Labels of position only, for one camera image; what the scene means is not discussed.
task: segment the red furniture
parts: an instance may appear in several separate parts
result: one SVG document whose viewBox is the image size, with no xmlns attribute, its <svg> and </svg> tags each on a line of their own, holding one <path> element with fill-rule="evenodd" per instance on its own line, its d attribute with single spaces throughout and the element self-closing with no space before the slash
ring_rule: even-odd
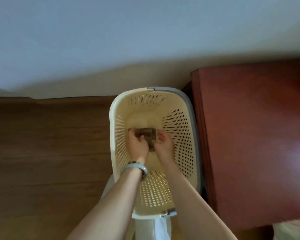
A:
<svg viewBox="0 0 300 240">
<path fill-rule="evenodd" d="M 191 76 L 209 205 L 232 230 L 299 219 L 300 60 Z"/>
</svg>

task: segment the person's right arm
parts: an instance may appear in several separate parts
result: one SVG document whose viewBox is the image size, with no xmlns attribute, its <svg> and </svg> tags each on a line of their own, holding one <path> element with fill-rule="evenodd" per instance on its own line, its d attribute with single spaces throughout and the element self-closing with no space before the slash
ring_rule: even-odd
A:
<svg viewBox="0 0 300 240">
<path fill-rule="evenodd" d="M 153 145 L 166 174 L 178 221 L 187 239 L 229 239 L 235 235 L 192 187 L 174 158 L 174 142 L 170 135 L 158 130 L 162 143 Z"/>
</svg>

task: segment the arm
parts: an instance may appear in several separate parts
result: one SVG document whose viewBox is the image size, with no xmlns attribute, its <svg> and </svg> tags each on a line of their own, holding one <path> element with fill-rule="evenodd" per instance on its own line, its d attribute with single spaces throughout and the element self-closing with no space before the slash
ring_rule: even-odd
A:
<svg viewBox="0 0 300 240">
<path fill-rule="evenodd" d="M 236 240 L 235 235 L 182 174 L 174 160 L 174 142 L 170 135 L 158 130 L 158 137 L 162 143 L 153 141 L 153 145 L 165 171 L 178 221 L 186 238 Z"/>
<path fill-rule="evenodd" d="M 149 147 L 144 137 L 129 131 L 128 150 L 132 161 L 146 163 Z M 108 194 L 89 212 L 72 231 L 67 240 L 121 240 L 125 238 L 142 178 L 142 171 L 130 168 L 124 171 Z"/>
</svg>

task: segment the laundry basket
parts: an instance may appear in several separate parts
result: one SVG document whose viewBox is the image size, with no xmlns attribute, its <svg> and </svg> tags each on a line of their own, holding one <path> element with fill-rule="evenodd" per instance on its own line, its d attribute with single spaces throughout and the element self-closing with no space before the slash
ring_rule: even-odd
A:
<svg viewBox="0 0 300 240">
<path fill-rule="evenodd" d="M 130 128 L 155 128 L 169 133 L 175 160 L 184 176 L 200 193 L 203 186 L 196 119 L 189 98 L 166 87 L 140 88 L 120 94 L 110 108 L 110 147 L 114 180 L 130 161 L 126 142 Z M 150 152 L 148 176 L 141 182 L 132 218 L 154 219 L 176 215 L 164 171 L 156 152 Z"/>
</svg>

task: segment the bracelet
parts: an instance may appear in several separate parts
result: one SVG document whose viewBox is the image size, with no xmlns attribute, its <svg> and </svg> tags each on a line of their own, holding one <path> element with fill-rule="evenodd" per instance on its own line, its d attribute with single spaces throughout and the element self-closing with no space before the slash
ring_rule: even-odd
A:
<svg viewBox="0 0 300 240">
<path fill-rule="evenodd" d="M 122 171 L 121 171 L 121 174 L 123 174 L 124 171 L 126 171 L 128 168 L 138 168 L 142 171 L 142 179 L 141 181 L 144 181 L 146 179 L 146 176 L 148 174 L 148 169 L 141 163 L 141 162 L 138 162 L 138 161 L 130 161 L 128 163 L 128 165 L 126 165 Z"/>
</svg>

